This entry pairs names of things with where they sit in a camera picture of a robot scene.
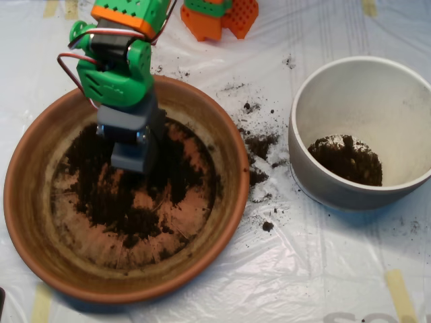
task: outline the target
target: green robot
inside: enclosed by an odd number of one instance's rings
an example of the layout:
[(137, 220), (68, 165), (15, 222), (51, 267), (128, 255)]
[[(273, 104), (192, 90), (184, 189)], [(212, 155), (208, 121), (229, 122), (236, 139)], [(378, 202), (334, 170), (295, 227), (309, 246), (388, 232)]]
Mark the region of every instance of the green robot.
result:
[[(76, 22), (69, 48), (58, 61), (93, 106), (99, 102), (97, 134), (115, 142), (111, 165), (147, 174), (156, 162), (166, 112), (158, 108), (150, 73), (151, 45), (172, 13), (170, 0), (96, 0), (97, 25)], [(61, 57), (79, 58), (79, 80)]]

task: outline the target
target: terracotta pot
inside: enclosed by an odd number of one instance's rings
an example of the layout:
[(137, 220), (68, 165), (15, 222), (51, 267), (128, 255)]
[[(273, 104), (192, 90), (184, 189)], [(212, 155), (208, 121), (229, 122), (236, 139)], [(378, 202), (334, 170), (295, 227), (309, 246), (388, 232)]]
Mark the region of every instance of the terracotta pot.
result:
[(199, 234), (168, 259), (125, 272), (81, 257), (62, 240), (51, 212), (51, 181), (71, 141), (96, 120), (79, 90), (51, 104), (26, 131), (12, 156), (4, 189), (12, 242), (36, 275), (67, 295), (98, 303), (129, 303), (171, 292), (217, 257), (240, 222), (249, 173), (246, 149), (235, 124), (210, 97), (183, 82), (156, 77), (156, 91), (168, 117), (215, 147), (211, 157), (224, 188)]

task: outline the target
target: orange robot part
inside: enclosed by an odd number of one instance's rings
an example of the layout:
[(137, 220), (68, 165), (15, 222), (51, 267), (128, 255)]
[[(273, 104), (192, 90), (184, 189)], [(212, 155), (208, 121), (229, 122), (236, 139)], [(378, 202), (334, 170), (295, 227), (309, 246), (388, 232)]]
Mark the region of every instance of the orange robot part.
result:
[(137, 32), (141, 32), (142, 34), (146, 35), (148, 38), (153, 38), (156, 35), (156, 32), (153, 30), (151, 25), (145, 20), (138, 17), (133, 17), (131, 15), (123, 14), (119, 11), (113, 11), (111, 9), (103, 8), (99, 5), (95, 5), (93, 7), (92, 17), (97, 21), (100, 18), (103, 18), (112, 22), (118, 22), (119, 24), (129, 26)]
[[(223, 0), (207, 0), (211, 3), (223, 3)], [(259, 15), (259, 5), (256, 0), (233, 0), (232, 8), (221, 18), (211, 17), (181, 7), (181, 19), (186, 27), (200, 42), (206, 38), (220, 40), (222, 28), (228, 28), (237, 39), (244, 39)]]
[(181, 20), (196, 37), (198, 42), (206, 38), (220, 40), (222, 38), (222, 19), (204, 15), (190, 10), (185, 5), (181, 7)]
[(256, 0), (233, 0), (232, 12), (222, 17), (222, 27), (229, 28), (237, 39), (244, 39), (258, 15)]

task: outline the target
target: white ceramic pot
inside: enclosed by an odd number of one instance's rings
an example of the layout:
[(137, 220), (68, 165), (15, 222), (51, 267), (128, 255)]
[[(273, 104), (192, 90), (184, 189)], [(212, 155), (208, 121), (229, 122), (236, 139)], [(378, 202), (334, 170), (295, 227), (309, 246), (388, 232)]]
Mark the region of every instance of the white ceramic pot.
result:
[[(352, 135), (378, 155), (383, 185), (345, 180), (307, 148), (329, 135)], [(382, 207), (431, 176), (431, 86), (387, 59), (350, 57), (314, 72), (290, 113), (290, 162), (300, 186), (316, 201), (345, 211)]]

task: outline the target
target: plastic sheet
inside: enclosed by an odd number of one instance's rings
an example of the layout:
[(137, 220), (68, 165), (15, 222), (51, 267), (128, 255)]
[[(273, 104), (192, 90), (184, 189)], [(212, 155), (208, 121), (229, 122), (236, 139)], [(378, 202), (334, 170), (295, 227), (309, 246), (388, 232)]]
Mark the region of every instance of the plastic sheet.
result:
[[(260, 0), (246, 40), (225, 31), (221, 42), (198, 43), (180, 20), (179, 2), (153, 50), (153, 72), (203, 90), (238, 127), (279, 135), (267, 161), (255, 164), (269, 178), (251, 192), (228, 247), (193, 282), (129, 306), (94, 306), (53, 291), (45, 304), (48, 322), (398, 322), (384, 278), (393, 268), (402, 270), (420, 322), (427, 315), (431, 322), (431, 183), (382, 210), (346, 214), (300, 192), (288, 163), (271, 167), (288, 160), (293, 95), (321, 65), (376, 55), (431, 81), (431, 3)], [(30, 123), (74, 88), (55, 59), (66, 49), (74, 19), (92, 21), (92, 3), (0, 1), (2, 181)], [(76, 62), (69, 63), (74, 68)], [(247, 114), (246, 102), (260, 110)], [(274, 224), (272, 231), (262, 230), (264, 221)], [(2, 323), (36, 322), (34, 312), (46, 310), (34, 308), (38, 284), (0, 217), (0, 286), (7, 293)]]

